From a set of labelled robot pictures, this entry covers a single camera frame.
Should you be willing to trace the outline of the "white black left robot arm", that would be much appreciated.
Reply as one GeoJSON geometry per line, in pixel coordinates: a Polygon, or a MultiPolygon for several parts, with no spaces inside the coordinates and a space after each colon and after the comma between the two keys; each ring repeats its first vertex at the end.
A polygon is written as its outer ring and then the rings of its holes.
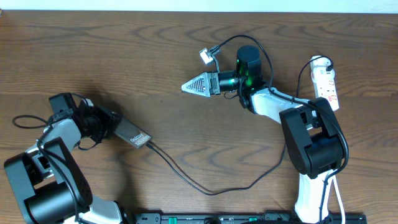
{"type": "Polygon", "coordinates": [[[121,115],[73,98],[73,93],[50,97],[53,115],[41,137],[4,163],[19,210],[26,223],[131,223],[117,202],[92,194],[72,156],[82,139],[99,144],[111,135],[121,115]]]}

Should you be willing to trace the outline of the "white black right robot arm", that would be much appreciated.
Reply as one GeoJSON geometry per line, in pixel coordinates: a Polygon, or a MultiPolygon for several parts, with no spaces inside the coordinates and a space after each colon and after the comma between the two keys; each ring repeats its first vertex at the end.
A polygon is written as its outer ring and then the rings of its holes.
{"type": "Polygon", "coordinates": [[[294,98],[263,80],[261,52],[244,45],[237,51],[235,70],[203,72],[181,89],[204,97],[236,91],[243,108],[281,124],[290,161],[300,174],[296,217],[325,223],[330,182],[348,163],[348,144],[327,99],[294,98]]]}

